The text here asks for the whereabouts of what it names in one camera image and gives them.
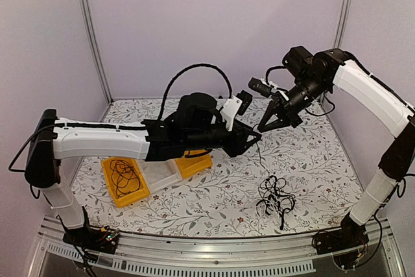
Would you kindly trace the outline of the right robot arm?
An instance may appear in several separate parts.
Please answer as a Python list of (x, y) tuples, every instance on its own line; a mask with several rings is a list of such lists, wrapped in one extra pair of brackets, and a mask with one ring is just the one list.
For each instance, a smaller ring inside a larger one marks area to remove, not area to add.
[(302, 110), (319, 96), (338, 88), (371, 112), (394, 138), (362, 197), (343, 218), (341, 230), (335, 235), (340, 248), (349, 248), (408, 175), (414, 161), (414, 107), (369, 72), (353, 54), (341, 49), (311, 54), (303, 46), (293, 47), (284, 56), (281, 68), (294, 77), (294, 86), (289, 91), (269, 82), (268, 77), (252, 78), (248, 84), (250, 89), (271, 100), (258, 131), (297, 127), (302, 123), (299, 116)]

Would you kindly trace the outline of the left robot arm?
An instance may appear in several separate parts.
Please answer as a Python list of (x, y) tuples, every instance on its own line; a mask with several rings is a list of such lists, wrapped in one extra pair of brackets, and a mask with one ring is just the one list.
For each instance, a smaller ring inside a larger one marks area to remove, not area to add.
[(181, 96), (176, 110), (163, 115), (167, 96), (174, 82), (196, 68), (213, 69), (226, 83), (229, 79), (217, 66), (194, 64), (176, 74), (168, 83), (156, 119), (135, 124), (90, 123), (58, 117), (55, 109), (45, 110), (35, 131), (13, 157), (8, 170), (16, 173), (14, 164), (27, 150), (25, 168), (20, 172), (56, 211), (63, 226), (82, 247), (97, 240), (89, 227), (88, 215), (68, 187), (62, 183), (60, 162), (84, 156), (116, 156), (146, 162), (181, 158), (187, 151), (223, 150), (234, 158), (244, 154), (260, 139), (260, 133), (237, 119), (249, 105), (249, 94), (229, 94), (221, 107), (217, 100), (201, 92)]

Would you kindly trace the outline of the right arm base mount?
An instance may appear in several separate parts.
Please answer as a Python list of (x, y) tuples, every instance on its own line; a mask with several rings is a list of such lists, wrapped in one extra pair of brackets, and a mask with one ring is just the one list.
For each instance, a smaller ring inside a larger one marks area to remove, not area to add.
[(368, 234), (365, 225), (355, 223), (348, 213), (340, 222), (338, 230), (321, 230), (311, 245), (318, 255), (340, 252), (333, 257), (335, 265), (345, 271), (355, 269), (368, 249)]

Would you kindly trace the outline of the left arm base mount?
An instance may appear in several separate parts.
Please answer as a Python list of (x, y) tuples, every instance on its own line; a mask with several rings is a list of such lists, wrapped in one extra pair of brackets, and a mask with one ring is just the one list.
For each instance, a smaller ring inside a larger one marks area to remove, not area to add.
[(109, 226), (101, 228), (91, 227), (85, 207), (82, 207), (82, 216), (84, 222), (82, 223), (82, 226), (78, 228), (69, 229), (65, 223), (61, 221), (65, 232), (63, 241), (84, 250), (115, 254), (119, 241), (119, 231), (110, 228)]

